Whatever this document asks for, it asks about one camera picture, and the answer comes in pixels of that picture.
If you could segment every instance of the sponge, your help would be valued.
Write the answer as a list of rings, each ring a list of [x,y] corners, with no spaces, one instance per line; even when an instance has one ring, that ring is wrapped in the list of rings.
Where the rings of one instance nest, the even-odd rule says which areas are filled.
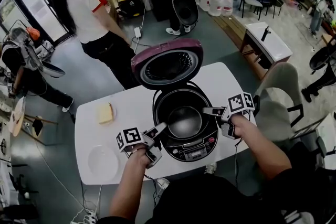
[[[113,108],[110,103],[102,104],[98,107],[98,122],[105,124],[114,120]]]

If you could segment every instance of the floor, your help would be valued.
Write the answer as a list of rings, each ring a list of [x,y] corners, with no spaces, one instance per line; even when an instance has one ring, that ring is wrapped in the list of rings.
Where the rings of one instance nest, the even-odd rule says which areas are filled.
[[[142,18],[135,18],[124,22],[123,28],[130,38],[133,37],[134,27],[141,25]],[[146,13],[142,28],[143,37],[140,42],[145,45],[156,45],[172,39],[165,33],[169,22],[157,22],[151,12]],[[200,19],[194,31],[188,38],[199,39],[204,49],[203,65],[223,62],[227,65],[244,91],[254,93],[259,82],[250,70],[247,62],[241,56],[236,46],[215,22],[204,12],[200,11]],[[145,49],[139,45],[137,52]],[[84,54],[78,40],[72,38],[56,48],[51,63],[63,69],[66,75],[55,79],[48,77],[47,81],[61,91],[67,92],[75,98],[71,112],[75,113],[79,105],[122,91],[121,85],[111,71],[102,63]],[[14,164],[28,164],[28,167],[15,168],[15,176],[24,174],[27,185],[39,194],[31,195],[40,218],[31,223],[59,224],[70,223],[73,217],[82,209],[83,196],[80,177],[77,169],[74,129],[68,113],[62,113],[61,108],[46,102],[40,97],[27,97],[26,113],[41,115],[44,119],[57,121],[57,127],[46,125],[41,140],[49,144],[36,144],[27,135],[20,133],[12,142],[12,160]],[[261,175],[254,165],[254,158],[250,151],[244,151],[237,156],[239,163],[239,189],[247,195],[252,195],[260,188]],[[216,174],[234,182],[235,163],[230,157],[218,163]],[[169,178],[175,180],[189,174],[202,173],[198,169],[186,174],[179,174]],[[96,208],[100,186],[84,186],[87,207]],[[102,187],[99,217],[108,215],[111,197],[117,185]],[[152,182],[144,182],[142,196],[136,223],[145,223],[151,216],[154,187]],[[82,221],[83,214],[76,221]]]
[[[271,26],[293,52],[288,62],[296,67],[300,89],[302,89],[315,82],[324,73],[323,68],[311,75],[312,70],[309,67],[309,61],[316,51],[325,46],[321,36],[326,32],[321,28],[318,33],[318,40],[315,40],[308,32],[311,16],[307,15],[305,9],[300,11],[297,7],[293,8],[284,4],[280,16],[278,16],[279,9],[279,7],[276,7],[274,19],[273,7],[270,8],[267,16],[265,16],[266,9],[264,9],[260,22],[266,22]],[[249,6],[245,6],[244,18],[241,17],[241,11],[238,10],[234,12],[234,16],[244,25],[258,22],[258,16],[253,13],[253,9],[250,10]],[[319,120],[334,110],[336,106],[336,87],[324,87],[319,93],[318,97],[312,96],[311,103],[308,103],[302,97],[305,117],[295,126],[297,130]],[[270,94],[272,98],[277,98],[287,107],[292,106],[290,98],[281,90],[270,91]]]

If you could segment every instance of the glass door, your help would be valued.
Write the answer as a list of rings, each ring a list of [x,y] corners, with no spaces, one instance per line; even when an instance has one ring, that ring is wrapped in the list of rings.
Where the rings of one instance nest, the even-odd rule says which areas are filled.
[[[47,0],[22,1],[53,41],[56,41],[67,34],[67,31],[58,21]]]

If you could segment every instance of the black shirt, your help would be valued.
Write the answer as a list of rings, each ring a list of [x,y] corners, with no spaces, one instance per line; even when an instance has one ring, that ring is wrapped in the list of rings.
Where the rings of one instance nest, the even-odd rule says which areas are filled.
[[[1,56],[4,64],[10,69],[13,74],[17,74],[19,68],[21,66],[25,66],[26,62],[21,54],[20,48],[9,48],[4,52],[6,48],[6,44],[3,45],[3,54]],[[41,74],[38,70],[32,71],[28,68],[25,68],[24,75],[22,76],[20,86],[30,86],[34,85],[34,87],[41,88],[42,91],[45,89],[45,82],[41,79]]]
[[[7,49],[2,55],[2,61],[13,74],[16,74],[18,72],[20,66],[24,66],[26,64],[21,54],[20,48]]]
[[[309,212],[314,218],[325,206],[313,175],[289,169],[268,182],[262,199],[247,197],[226,179],[214,175],[188,177],[172,182],[163,192],[153,212],[153,223],[285,223],[281,210]],[[130,224],[108,217],[98,224]]]

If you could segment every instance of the hand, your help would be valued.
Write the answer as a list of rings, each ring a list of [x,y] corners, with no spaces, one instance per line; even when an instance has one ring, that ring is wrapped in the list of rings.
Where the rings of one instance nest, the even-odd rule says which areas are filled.
[[[255,126],[251,121],[246,119],[241,115],[233,115],[231,117],[231,122],[235,126],[235,135],[244,138],[245,135],[252,132],[259,132],[257,126]]]
[[[141,167],[147,167],[151,161],[146,155],[146,147],[145,145],[137,145],[134,147],[133,152],[131,156],[129,157],[127,161],[127,165],[131,166],[141,166]]]

